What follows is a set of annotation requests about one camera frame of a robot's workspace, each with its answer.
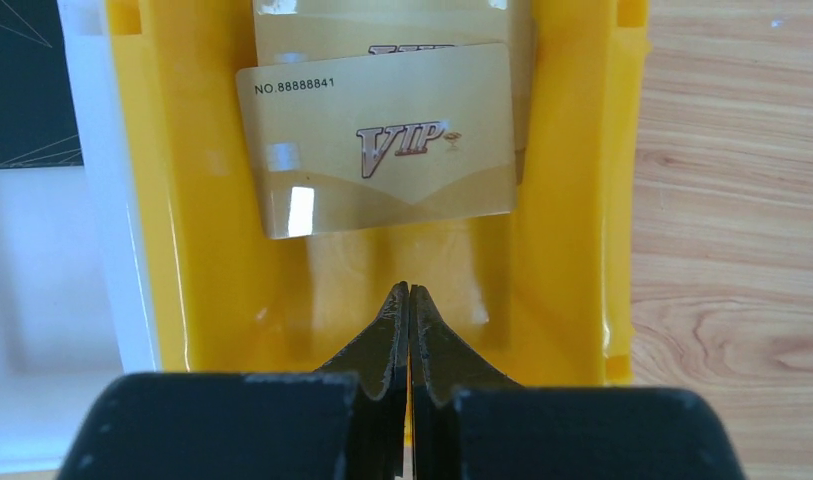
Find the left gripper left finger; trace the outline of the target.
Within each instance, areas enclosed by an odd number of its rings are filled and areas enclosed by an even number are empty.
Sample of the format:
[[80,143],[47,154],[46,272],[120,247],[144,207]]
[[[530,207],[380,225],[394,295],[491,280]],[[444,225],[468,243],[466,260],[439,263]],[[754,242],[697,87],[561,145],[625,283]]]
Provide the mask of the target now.
[[138,373],[95,400],[62,479],[393,479],[403,473],[409,288],[311,372]]

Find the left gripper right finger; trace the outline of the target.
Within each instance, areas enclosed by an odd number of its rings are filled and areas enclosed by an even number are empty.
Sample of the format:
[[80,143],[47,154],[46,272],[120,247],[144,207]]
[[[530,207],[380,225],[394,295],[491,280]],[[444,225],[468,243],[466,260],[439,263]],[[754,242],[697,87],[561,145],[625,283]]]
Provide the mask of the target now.
[[670,387],[526,387],[409,299],[419,479],[741,479],[711,406]]

